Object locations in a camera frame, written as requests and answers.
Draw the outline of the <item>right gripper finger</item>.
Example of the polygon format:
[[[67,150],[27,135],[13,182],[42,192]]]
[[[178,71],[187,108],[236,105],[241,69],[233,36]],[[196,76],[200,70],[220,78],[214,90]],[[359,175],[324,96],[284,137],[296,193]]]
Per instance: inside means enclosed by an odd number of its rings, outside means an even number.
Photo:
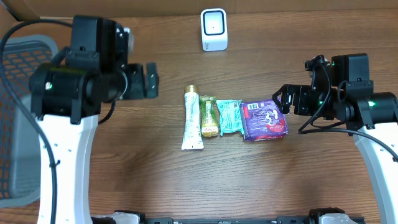
[[[272,99],[273,102],[275,103],[276,107],[278,108],[278,110],[284,114],[284,106],[282,104],[281,98],[273,98]]]
[[[273,95],[272,95],[272,99],[273,100],[277,100],[277,99],[284,99],[284,97],[286,96],[287,93],[287,87],[288,84],[283,85],[279,90],[277,90]]]

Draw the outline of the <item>purple sanitary pad pack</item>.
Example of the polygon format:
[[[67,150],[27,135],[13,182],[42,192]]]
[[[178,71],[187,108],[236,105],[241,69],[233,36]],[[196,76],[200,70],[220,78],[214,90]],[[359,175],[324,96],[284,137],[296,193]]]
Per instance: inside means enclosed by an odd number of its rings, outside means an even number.
[[[245,141],[279,139],[289,133],[285,115],[272,99],[241,103]]]

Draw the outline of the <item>teal wet wipes pack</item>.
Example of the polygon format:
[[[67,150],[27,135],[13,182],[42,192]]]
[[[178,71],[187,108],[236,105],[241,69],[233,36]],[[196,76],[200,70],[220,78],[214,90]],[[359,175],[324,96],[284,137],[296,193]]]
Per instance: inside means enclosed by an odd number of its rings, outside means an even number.
[[[220,135],[240,132],[244,134],[241,119],[242,100],[216,100],[216,105],[220,113]]]

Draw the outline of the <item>green gold snack packet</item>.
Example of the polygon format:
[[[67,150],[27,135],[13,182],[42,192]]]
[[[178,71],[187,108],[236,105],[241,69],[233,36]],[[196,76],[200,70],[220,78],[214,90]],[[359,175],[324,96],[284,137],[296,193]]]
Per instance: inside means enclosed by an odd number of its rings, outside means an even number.
[[[200,96],[201,135],[206,138],[214,137],[219,134],[219,127],[214,109],[215,103],[215,96]]]

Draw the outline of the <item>white tube gold cap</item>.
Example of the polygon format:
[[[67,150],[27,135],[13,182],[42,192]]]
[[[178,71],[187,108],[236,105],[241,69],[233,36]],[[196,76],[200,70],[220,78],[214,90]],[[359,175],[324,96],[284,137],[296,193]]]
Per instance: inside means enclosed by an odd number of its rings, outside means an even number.
[[[203,149],[198,88],[195,85],[189,85],[185,87],[184,91],[185,129],[181,150]]]

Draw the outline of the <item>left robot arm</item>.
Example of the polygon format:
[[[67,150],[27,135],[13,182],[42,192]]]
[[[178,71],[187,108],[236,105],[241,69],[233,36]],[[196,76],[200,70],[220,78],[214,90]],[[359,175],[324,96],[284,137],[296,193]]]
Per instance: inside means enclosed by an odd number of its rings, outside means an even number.
[[[134,37],[110,19],[75,16],[68,48],[29,79],[40,137],[39,223],[142,223],[136,212],[93,216],[88,200],[90,155],[101,105],[156,98],[154,63],[130,64]]]

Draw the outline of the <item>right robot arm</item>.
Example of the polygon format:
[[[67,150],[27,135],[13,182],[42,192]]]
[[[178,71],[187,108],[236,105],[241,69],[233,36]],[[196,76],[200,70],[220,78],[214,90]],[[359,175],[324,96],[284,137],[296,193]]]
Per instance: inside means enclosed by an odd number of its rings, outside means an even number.
[[[272,96],[309,119],[299,134],[346,133],[354,139],[371,179],[382,223],[397,223],[397,97],[374,92],[366,53],[317,55],[304,62],[310,85],[285,84]]]

